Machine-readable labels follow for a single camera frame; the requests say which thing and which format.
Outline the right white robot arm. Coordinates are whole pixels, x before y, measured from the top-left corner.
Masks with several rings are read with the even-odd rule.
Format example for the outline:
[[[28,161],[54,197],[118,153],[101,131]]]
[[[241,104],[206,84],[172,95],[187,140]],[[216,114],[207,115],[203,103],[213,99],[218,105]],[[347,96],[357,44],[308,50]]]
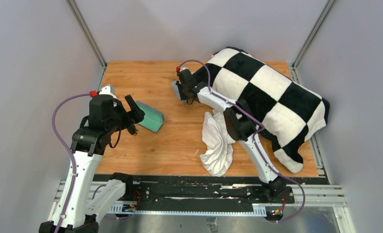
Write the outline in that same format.
[[[287,182],[279,175],[259,139],[264,127],[252,116],[245,100],[232,100],[214,91],[207,83],[198,82],[188,68],[176,68],[179,78],[174,89],[180,100],[195,100],[223,114],[228,134],[249,154],[263,187],[263,197],[276,202],[282,196]]]

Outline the grey glasses case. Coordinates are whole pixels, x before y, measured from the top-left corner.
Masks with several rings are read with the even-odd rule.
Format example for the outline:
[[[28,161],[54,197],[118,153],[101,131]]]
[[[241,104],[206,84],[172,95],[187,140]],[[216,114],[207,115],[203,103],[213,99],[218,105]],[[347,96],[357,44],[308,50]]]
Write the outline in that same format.
[[[143,102],[136,101],[136,104],[144,112],[144,119],[139,122],[139,125],[157,133],[163,126],[164,114]]]

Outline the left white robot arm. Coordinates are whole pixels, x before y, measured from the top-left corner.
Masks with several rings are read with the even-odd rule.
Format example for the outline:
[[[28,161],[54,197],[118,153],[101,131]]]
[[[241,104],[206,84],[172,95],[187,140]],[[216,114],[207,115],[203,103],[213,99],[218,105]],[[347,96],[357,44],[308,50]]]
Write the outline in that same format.
[[[96,169],[106,147],[115,148],[112,135],[127,130],[137,133],[135,124],[143,121],[142,111],[131,95],[125,96],[130,110],[112,94],[89,94],[89,114],[72,135],[71,145],[60,137],[55,115],[52,128],[70,156],[70,167],[62,196],[51,220],[41,223],[41,233],[96,233],[100,222],[118,199],[130,200],[134,196],[133,177],[116,172],[109,177],[104,188],[88,201]]]

